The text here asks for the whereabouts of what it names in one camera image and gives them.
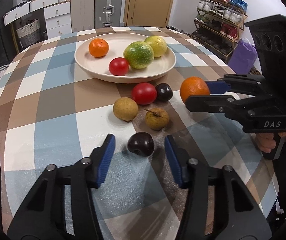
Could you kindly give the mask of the person's right hand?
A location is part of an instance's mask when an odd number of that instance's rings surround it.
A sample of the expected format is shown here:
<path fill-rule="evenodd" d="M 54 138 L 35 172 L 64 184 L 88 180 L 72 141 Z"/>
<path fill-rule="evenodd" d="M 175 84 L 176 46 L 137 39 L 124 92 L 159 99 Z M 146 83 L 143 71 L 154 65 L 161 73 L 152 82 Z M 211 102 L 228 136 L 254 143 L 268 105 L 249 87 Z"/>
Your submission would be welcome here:
<path fill-rule="evenodd" d="M 281 138 L 284 138 L 286 141 L 286 132 L 279 133 Z M 257 143 L 257 147 L 264 153 L 271 153 L 273 149 L 276 148 L 276 141 L 274 140 L 273 133 L 257 133 L 255 135 L 255 142 Z"/>

